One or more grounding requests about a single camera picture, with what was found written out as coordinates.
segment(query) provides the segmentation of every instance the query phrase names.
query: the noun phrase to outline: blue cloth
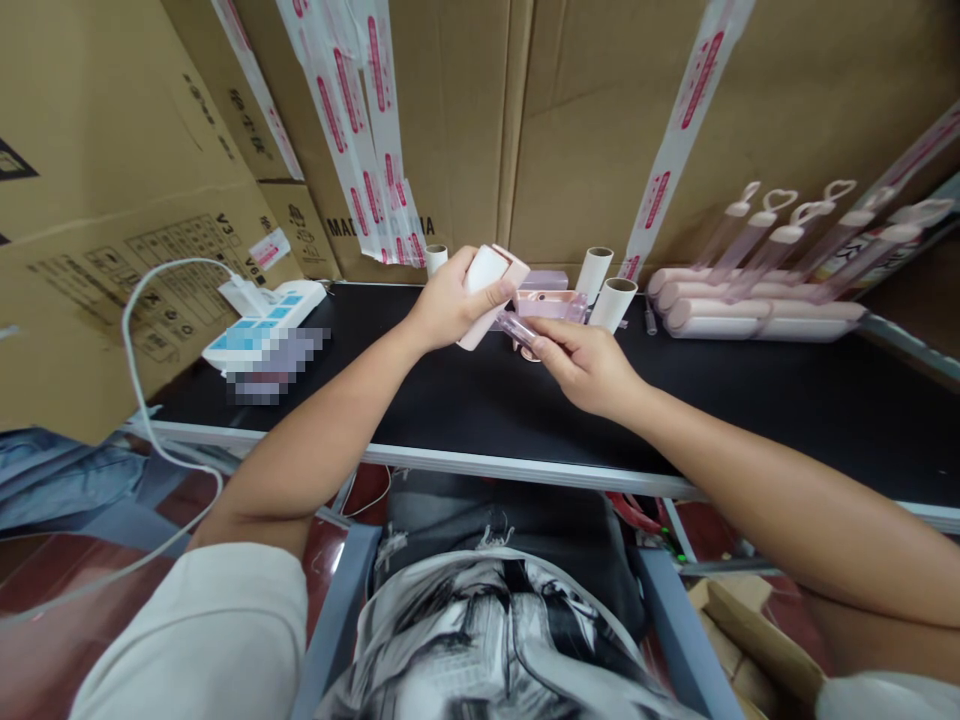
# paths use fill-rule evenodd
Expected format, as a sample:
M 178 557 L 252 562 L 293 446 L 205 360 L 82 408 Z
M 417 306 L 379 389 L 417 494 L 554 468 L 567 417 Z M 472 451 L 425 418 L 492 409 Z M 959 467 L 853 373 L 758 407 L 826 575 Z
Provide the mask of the blue cloth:
M 0 530 L 116 502 L 136 488 L 147 459 L 88 448 L 39 428 L 0 435 Z

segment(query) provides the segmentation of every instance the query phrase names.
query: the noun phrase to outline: forearm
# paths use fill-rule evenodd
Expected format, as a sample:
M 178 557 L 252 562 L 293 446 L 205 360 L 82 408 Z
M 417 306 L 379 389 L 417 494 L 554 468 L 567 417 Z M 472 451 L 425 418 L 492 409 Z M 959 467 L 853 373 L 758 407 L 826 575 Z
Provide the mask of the forearm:
M 636 396 L 623 424 L 799 583 L 855 607 L 960 627 L 960 550 L 942 535 L 801 453 L 659 390 Z
M 229 541 L 221 536 L 243 536 L 255 525 L 267 532 L 257 538 L 267 544 L 290 548 L 305 540 L 310 518 L 356 468 L 421 355 L 401 323 L 297 407 L 244 460 L 197 544 Z

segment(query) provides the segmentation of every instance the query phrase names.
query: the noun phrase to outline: red floor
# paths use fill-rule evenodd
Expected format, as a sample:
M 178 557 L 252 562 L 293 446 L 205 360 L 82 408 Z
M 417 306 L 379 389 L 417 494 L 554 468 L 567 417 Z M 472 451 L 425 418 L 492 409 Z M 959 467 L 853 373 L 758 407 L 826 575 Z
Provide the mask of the red floor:
M 361 510 L 387 487 L 381 466 L 362 465 L 345 514 Z M 180 525 L 192 519 L 213 497 L 213 483 L 193 473 L 158 507 Z M 736 533 L 709 506 L 678 506 L 684 526 L 701 560 L 719 559 L 736 543 Z M 355 518 L 383 524 L 386 501 L 380 500 Z M 303 569 L 310 597 L 308 637 L 340 559 L 346 531 L 315 519 L 310 529 Z M 0 617 L 30 609 L 91 580 L 124 567 L 142 553 L 89 538 L 59 535 L 0 544 Z M 55 608 L 31 621 L 0 630 L 0 718 L 59 720 L 86 673 L 130 622 L 172 565 L 160 558 L 120 581 Z M 773 579 L 775 592 L 765 614 L 804 647 L 826 671 L 826 651 L 802 604 L 799 591 L 786 578 Z M 651 671 L 669 686 L 663 654 L 655 637 L 643 643 Z

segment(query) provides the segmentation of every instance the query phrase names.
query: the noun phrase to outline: black work table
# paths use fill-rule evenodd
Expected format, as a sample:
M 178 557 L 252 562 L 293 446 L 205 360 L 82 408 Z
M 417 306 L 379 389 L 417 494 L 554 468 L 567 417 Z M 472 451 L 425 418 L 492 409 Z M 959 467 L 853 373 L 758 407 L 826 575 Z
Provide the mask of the black work table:
M 250 446 L 398 323 L 419 288 L 337 284 L 304 322 L 331 341 L 274 407 L 226 402 L 200 369 L 156 416 L 165 437 Z M 617 340 L 651 384 L 708 413 L 811 455 L 923 517 L 960 526 L 960 399 L 867 340 L 830 345 L 674 340 L 647 335 L 643 301 Z M 424 357 L 364 459 L 424 469 L 674 498 L 696 491 L 656 450 L 562 395 L 546 369 L 488 333 L 474 352 Z

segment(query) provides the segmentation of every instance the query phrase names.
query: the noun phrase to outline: chair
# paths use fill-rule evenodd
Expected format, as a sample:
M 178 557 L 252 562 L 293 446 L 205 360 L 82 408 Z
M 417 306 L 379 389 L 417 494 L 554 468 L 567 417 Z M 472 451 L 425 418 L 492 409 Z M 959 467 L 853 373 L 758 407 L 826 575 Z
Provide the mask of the chair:
M 350 666 L 357 620 L 379 541 L 379 527 L 350 526 L 307 648 L 291 720 L 312 720 L 324 693 Z M 627 551 L 642 583 L 644 604 L 663 647 L 677 699 L 704 717 L 743 720 L 737 698 L 669 554 L 652 548 Z

